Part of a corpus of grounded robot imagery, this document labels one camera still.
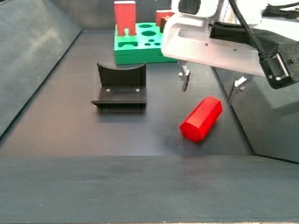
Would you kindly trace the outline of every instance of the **green block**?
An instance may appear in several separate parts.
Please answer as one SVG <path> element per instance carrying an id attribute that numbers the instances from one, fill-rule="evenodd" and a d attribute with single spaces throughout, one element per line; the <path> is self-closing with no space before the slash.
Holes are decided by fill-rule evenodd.
<path id="1" fill-rule="evenodd" d="M 114 58 L 116 64 L 137 64 L 172 62 L 170 59 L 162 56 L 160 27 L 154 23 L 138 23 L 134 25 L 134 36 L 117 36 L 114 33 Z"/>

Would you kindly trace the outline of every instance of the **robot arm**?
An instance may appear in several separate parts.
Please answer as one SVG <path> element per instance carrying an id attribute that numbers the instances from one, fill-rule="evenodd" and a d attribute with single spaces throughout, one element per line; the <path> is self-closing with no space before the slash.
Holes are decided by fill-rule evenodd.
<path id="1" fill-rule="evenodd" d="M 252 5 L 237 0 L 253 40 L 228 1 L 172 0 L 174 15 L 162 32 L 164 56 L 265 76 L 272 88 L 292 85 L 299 81 L 299 24 L 261 18 L 269 1 Z"/>

